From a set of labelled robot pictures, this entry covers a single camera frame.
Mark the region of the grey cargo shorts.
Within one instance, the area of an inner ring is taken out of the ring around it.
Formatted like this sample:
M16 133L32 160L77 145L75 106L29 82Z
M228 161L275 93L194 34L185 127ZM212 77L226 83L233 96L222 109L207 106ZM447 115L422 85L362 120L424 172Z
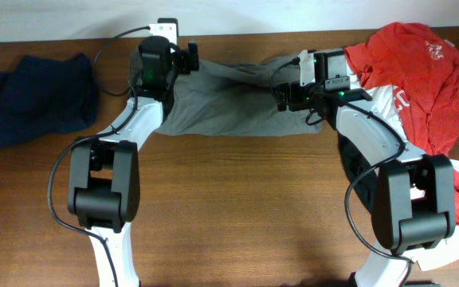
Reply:
M220 64L201 60L200 69L178 76L175 102L156 130L168 136L289 136L316 134L308 111L277 110L269 84L273 72L293 56L264 64Z

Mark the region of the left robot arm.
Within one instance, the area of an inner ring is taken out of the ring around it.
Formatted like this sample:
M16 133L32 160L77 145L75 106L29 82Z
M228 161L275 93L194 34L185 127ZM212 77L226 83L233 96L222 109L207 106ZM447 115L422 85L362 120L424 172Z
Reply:
M175 102L178 76L199 69L198 45L186 49L164 36L138 46L128 79L125 109L102 132L79 138L70 153L68 210L76 230L89 236L102 286L139 286L131 246L131 223L140 202L139 150Z

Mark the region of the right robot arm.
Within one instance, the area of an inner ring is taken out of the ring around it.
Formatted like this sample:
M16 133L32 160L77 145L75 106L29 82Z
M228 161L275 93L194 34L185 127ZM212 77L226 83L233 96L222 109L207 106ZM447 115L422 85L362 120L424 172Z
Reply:
M351 192L362 179L374 180L370 214L377 242L367 242L349 223L370 255L348 284L405 286L414 266L412 253L435 248L456 229L450 160L413 145L386 122L366 90L351 87L343 49L303 50L286 64L298 67L300 77L270 85L278 110L319 116L365 163L344 197L348 218Z

